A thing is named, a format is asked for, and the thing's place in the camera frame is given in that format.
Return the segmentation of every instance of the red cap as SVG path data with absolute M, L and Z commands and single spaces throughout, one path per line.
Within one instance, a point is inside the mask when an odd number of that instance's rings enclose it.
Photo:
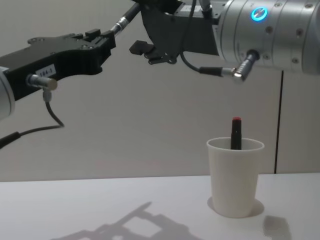
M 241 121 L 241 117 L 235 116 L 235 117 L 232 119 L 232 121 Z

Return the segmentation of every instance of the blue led ring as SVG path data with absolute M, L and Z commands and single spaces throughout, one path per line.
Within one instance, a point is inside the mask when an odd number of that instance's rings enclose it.
M 255 22 L 260 22 L 265 19 L 268 15 L 268 9 L 266 7 L 257 7 L 251 13 L 251 18 Z

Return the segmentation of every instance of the white paper cup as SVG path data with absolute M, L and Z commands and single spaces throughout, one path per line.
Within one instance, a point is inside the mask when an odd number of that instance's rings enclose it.
M 262 142 L 243 138 L 242 150 L 231 150 L 231 138 L 207 142 L 213 209 L 228 218 L 245 218 L 253 210 Z

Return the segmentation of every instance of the red-capped marker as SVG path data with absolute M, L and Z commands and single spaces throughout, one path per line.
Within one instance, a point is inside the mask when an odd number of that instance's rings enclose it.
M 241 133 L 241 117 L 235 116 L 232 119 L 232 132 L 231 132 L 231 149 L 241 150 L 242 149 L 242 133 Z

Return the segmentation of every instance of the white wall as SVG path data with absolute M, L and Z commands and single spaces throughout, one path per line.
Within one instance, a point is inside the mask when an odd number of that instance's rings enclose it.
M 37 36 L 108 30 L 129 0 L 2 0 L 0 55 Z M 130 55 L 148 40 L 141 17 L 117 39 L 96 76 L 59 82 L 52 108 L 66 128 L 23 137 L 0 151 L 0 181 L 208 174 L 206 141 L 228 136 L 233 116 L 243 135 L 266 144 L 261 172 L 275 164 L 281 73 L 255 69 L 247 82 L 198 75 L 179 60 L 150 66 Z M 218 57 L 187 54 L 197 65 L 222 65 Z M 41 93 L 19 101 L 1 122 L 0 135 L 46 126 Z
M 284 74 L 278 173 L 320 172 L 319 90 L 318 76 Z

